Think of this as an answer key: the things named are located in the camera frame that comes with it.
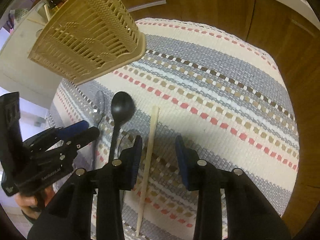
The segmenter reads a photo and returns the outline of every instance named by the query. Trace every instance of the metal screw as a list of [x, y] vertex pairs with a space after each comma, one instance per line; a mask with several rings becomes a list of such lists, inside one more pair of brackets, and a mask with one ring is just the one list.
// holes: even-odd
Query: metal screw
[[197, 164], [198, 164], [199, 166], [206, 166], [206, 165], [207, 165], [207, 162], [206, 162], [205, 160], [198, 160], [198, 161], [197, 161]]
[[76, 175], [77, 176], [81, 176], [85, 173], [85, 169], [84, 168], [79, 168], [76, 170]]
[[239, 168], [235, 168], [235, 169], [233, 170], [233, 172], [234, 172], [236, 175], [238, 175], [238, 176], [240, 176], [240, 175], [243, 174], [243, 170], [241, 170], [241, 169], [239, 169]]
[[120, 166], [121, 163], [122, 163], [122, 161], [119, 160], [119, 159], [114, 159], [114, 160], [112, 161], [112, 165], [113, 165], [113, 166]]

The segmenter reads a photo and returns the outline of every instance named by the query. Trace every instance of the white wall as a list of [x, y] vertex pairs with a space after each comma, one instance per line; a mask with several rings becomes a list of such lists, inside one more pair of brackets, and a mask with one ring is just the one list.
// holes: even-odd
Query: white wall
[[36, 135], [37, 133], [42, 132], [44, 129], [42, 127], [36, 127], [32, 124], [25, 123], [23, 119], [20, 119], [20, 130], [22, 140], [25, 141], [26, 139]]
[[0, 29], [0, 49], [7, 41], [8, 37], [10, 36], [10, 33], [8, 33], [3, 27]]
[[[29, 15], [41, 21], [34, 7]], [[49, 109], [62, 78], [28, 59], [43, 25], [24, 19], [8, 38], [0, 52], [0, 86], [32, 103]]]

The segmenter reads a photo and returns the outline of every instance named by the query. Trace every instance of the beige plastic basket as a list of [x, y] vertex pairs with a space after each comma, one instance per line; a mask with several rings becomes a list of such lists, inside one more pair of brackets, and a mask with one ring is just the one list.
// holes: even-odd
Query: beige plastic basket
[[67, 0], [28, 58], [82, 84], [140, 59], [145, 36], [121, 0]]

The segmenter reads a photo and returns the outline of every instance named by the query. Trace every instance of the spoon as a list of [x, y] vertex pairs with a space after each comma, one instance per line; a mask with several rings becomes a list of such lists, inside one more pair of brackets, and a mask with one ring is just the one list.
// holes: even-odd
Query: spoon
[[118, 92], [113, 96], [111, 101], [111, 114], [114, 120], [114, 128], [111, 139], [109, 163], [113, 161], [115, 155], [115, 149], [117, 144], [117, 139], [120, 131], [120, 126], [125, 122], [129, 121], [133, 116], [135, 111], [134, 102], [129, 94], [126, 92]]
[[99, 90], [97, 91], [96, 95], [93, 99], [93, 119], [94, 119], [94, 126], [98, 127], [103, 116], [104, 116], [104, 110], [105, 110], [105, 97], [104, 93]]
[[[106, 105], [103, 91], [101, 90], [97, 91], [92, 102], [93, 102], [93, 123], [95, 127], [99, 128], [99, 124], [101, 123], [102, 118], [104, 116], [104, 110]], [[94, 170], [96, 166], [96, 151], [98, 149], [98, 141], [99, 139], [93, 142], [92, 163], [91, 163], [92, 170]]]

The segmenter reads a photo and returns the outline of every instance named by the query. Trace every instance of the black plastic spoon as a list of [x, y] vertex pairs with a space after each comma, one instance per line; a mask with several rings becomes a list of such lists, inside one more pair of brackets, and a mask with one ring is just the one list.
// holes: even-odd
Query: black plastic spoon
[[111, 162], [115, 155], [120, 126], [131, 119], [134, 111], [135, 105], [129, 94], [121, 91], [113, 96], [113, 99], [111, 101], [111, 114], [113, 116], [115, 125], [113, 128], [108, 162]]

